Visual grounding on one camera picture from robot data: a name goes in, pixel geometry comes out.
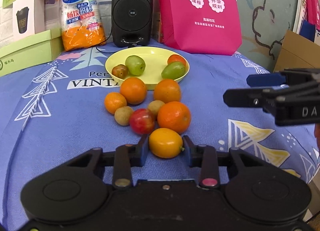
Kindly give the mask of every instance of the black tumbler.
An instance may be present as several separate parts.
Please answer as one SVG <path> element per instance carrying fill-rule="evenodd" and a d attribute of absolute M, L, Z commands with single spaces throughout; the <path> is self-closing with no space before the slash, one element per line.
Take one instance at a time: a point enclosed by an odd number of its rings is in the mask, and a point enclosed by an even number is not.
<path fill-rule="evenodd" d="M 22 10 L 19 10 L 16 14 L 17 22 L 18 22 L 18 29 L 19 29 L 20 34 L 23 34 L 24 32 L 27 31 L 28 13 L 29 13 L 29 8 L 24 7 Z"/>

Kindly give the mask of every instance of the tangerine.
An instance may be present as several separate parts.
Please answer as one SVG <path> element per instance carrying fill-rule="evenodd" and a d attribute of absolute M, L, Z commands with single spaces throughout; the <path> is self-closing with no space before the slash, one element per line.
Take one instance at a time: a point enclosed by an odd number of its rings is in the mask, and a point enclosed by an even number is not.
<path fill-rule="evenodd" d="M 179 155 L 183 146 L 182 138 L 175 131 L 159 128 L 149 137 L 151 152 L 160 158 L 174 158 Z"/>
<path fill-rule="evenodd" d="M 104 99 L 104 106 L 111 114 L 115 114 L 118 108 L 127 106 L 127 101 L 122 94 L 111 92 Z"/>
<path fill-rule="evenodd" d="M 153 98 L 164 103 L 179 102 L 181 100 L 180 86 L 172 79 L 164 79 L 156 85 L 153 91 Z"/>
<path fill-rule="evenodd" d="M 147 96 L 147 87 L 141 79 L 129 77 L 121 84 L 120 94 L 125 97 L 128 103 L 139 104 Z"/>
<path fill-rule="evenodd" d="M 170 63 L 176 62 L 176 61 L 181 62 L 184 66 L 187 65 L 186 60 L 185 60 L 182 56 L 180 56 L 180 55 L 178 55 L 178 54 L 172 54 L 172 55 L 168 58 L 167 64 L 170 64 Z"/>
<path fill-rule="evenodd" d="M 168 128 L 179 134 L 186 131 L 191 123 L 189 108 L 180 102 L 170 102 L 161 106 L 158 112 L 160 128 Z"/>

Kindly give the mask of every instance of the light green shoebox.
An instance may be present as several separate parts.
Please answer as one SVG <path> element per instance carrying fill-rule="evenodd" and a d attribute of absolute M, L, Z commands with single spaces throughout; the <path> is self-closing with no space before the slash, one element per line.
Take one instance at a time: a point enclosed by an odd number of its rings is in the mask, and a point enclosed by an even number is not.
<path fill-rule="evenodd" d="M 63 51 L 59 28 L 28 36 L 0 48 L 0 76 L 51 62 Z"/>

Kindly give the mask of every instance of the paper cup package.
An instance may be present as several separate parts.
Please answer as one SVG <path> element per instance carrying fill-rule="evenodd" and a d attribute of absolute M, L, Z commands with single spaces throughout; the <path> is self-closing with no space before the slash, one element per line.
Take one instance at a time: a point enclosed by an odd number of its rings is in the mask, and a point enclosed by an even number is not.
<path fill-rule="evenodd" d="M 60 25 L 66 51 L 106 40 L 98 0 L 60 0 Z"/>

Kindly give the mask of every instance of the red bag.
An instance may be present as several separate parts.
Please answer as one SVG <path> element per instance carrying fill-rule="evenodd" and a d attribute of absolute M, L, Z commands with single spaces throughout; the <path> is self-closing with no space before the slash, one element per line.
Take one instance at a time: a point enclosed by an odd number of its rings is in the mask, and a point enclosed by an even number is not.
<path fill-rule="evenodd" d="M 164 43 L 189 53 L 232 55 L 242 43 L 236 0 L 159 0 Z"/>
<path fill-rule="evenodd" d="M 307 0 L 308 22 L 320 30 L 319 0 Z"/>

